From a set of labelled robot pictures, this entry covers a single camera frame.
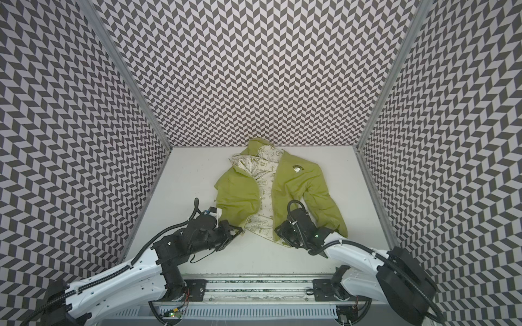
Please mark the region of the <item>green jacket with printed lining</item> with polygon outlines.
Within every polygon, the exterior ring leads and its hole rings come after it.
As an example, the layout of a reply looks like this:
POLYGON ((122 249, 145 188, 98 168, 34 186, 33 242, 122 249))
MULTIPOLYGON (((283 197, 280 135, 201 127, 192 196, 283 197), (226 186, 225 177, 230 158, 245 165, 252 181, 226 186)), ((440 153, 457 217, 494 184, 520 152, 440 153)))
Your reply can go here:
POLYGON ((261 138, 249 140, 229 161, 231 167, 214 186, 216 206, 229 224, 282 245, 275 230, 287 219, 289 203, 302 200, 320 227, 348 235, 318 164, 261 138))

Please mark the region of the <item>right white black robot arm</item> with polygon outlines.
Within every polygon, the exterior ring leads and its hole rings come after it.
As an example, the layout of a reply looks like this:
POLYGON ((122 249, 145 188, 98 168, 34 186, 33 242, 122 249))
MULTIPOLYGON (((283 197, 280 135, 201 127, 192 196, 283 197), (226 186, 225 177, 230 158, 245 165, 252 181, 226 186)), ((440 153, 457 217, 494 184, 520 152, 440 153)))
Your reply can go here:
POLYGON ((446 322, 434 302, 436 283, 406 249, 386 251, 356 243, 316 226, 303 208, 290 210, 275 233, 293 248, 341 263, 330 280, 338 299, 365 297, 384 302, 411 325, 422 325, 425 319, 440 325, 446 322))

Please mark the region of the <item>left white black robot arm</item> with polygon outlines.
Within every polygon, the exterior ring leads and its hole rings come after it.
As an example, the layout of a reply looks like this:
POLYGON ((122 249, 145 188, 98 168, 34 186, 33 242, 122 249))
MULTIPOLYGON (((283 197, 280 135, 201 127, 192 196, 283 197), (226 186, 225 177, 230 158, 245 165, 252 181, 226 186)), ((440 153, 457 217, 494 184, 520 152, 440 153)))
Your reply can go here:
POLYGON ((23 322, 43 325, 94 325, 137 304, 190 299, 179 266, 201 251, 224 250, 243 229, 202 214, 171 225, 153 236, 136 256, 80 281, 53 281, 43 304, 23 322))

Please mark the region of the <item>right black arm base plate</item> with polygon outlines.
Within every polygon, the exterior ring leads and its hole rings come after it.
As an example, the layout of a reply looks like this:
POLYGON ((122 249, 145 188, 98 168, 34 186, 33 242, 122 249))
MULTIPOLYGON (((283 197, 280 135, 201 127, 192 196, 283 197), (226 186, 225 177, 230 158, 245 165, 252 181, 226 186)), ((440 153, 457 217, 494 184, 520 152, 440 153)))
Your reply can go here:
POLYGON ((356 297, 346 292, 340 284, 332 284, 330 279, 312 280, 313 297, 316 302, 355 302, 356 297))

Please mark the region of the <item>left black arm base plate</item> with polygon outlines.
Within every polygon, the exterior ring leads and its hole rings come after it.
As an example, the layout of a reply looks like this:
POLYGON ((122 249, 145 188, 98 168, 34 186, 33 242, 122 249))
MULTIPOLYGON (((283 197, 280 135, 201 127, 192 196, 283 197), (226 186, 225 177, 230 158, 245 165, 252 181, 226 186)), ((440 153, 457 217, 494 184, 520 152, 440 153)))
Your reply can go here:
POLYGON ((207 288, 206 279, 188 279, 167 284, 166 293, 160 299, 163 302, 202 302, 207 288))

